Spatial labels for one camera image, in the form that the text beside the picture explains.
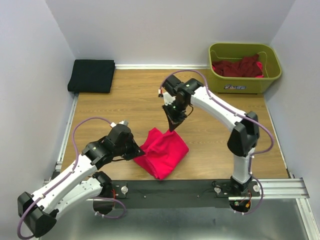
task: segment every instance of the bin rim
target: bin rim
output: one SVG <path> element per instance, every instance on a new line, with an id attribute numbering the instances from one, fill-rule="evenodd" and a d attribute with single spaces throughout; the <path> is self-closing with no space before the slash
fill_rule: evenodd
<path id="1" fill-rule="evenodd" d="M 211 51 L 210 51 L 210 49 L 211 49 L 212 46 L 217 45 L 217 44 L 226 44 L 226 45 L 227 44 L 233 44 L 233 45 L 261 45 L 261 46 L 265 46 L 265 47 L 267 47 L 268 49 L 270 49 L 273 52 L 273 54 L 275 56 L 276 63 L 278 64 L 280 71 L 279 71 L 279 74 L 277 76 L 274 76 L 274 77 L 261 77 L 261 78 L 259 78 L 259 81 L 276 80 L 282 75 L 282 68 L 280 66 L 278 56 L 277 56 L 275 50 L 272 47 L 270 47 L 270 46 L 268 46 L 266 44 L 263 44 L 263 43 L 258 43 L 258 42 L 216 42 L 216 43 L 212 44 L 211 46 L 209 46 L 208 53 L 209 53 L 209 61 L 210 61 L 209 68 L 210 68 L 211 72 L 218 78 L 226 79 L 226 80 L 241 80 L 241 81 L 257 80 L 256 77 L 231 77 L 231 76 L 221 76 L 219 74 L 216 74 L 216 72 L 212 69 L 212 59 L 211 59 Z"/>

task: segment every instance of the black cable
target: black cable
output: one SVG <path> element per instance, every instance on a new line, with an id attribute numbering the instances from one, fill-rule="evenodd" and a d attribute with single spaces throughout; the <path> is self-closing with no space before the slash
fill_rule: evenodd
<path id="1" fill-rule="evenodd" d="M 191 112 L 187 115 L 187 117 L 190 116 L 190 114 L 192 114 L 192 112 L 194 111 L 194 106 L 192 106 L 192 104 L 189 105 L 192 109 L 191 109 Z"/>
<path id="2" fill-rule="evenodd" d="M 125 159 L 124 158 L 115 159 L 115 160 L 112 160 L 111 162 L 119 162 L 119 161 L 122 161 L 122 160 L 125 160 Z"/>

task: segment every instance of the cable connector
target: cable connector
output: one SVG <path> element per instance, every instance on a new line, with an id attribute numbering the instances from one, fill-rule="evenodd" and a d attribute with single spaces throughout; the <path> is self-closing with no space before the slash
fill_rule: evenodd
<path id="1" fill-rule="evenodd" d="M 162 89 L 159 89 L 158 90 L 158 98 L 163 98 L 163 97 L 164 97 L 164 95 L 162 93 Z"/>

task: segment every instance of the sticker on bin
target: sticker on bin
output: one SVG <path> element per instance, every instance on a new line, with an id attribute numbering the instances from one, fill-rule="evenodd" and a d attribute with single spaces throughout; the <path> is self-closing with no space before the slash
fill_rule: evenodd
<path id="1" fill-rule="evenodd" d="M 224 89 L 246 89 L 246 86 L 232 86 L 231 84 L 227 84 L 224 86 Z"/>

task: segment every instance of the red cloth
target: red cloth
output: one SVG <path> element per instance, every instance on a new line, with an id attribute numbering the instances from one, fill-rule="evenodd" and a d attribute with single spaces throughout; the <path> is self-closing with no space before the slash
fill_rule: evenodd
<path id="1" fill-rule="evenodd" d="M 188 153 L 189 148 L 182 138 L 169 130 L 162 134 L 157 128 L 149 131 L 140 147 L 145 155 L 133 160 L 156 179 L 165 179 Z"/>
<path id="2" fill-rule="evenodd" d="M 263 78 L 262 63 L 258 62 L 259 55 L 245 56 L 237 62 L 214 61 L 212 68 L 216 74 L 234 78 Z"/>

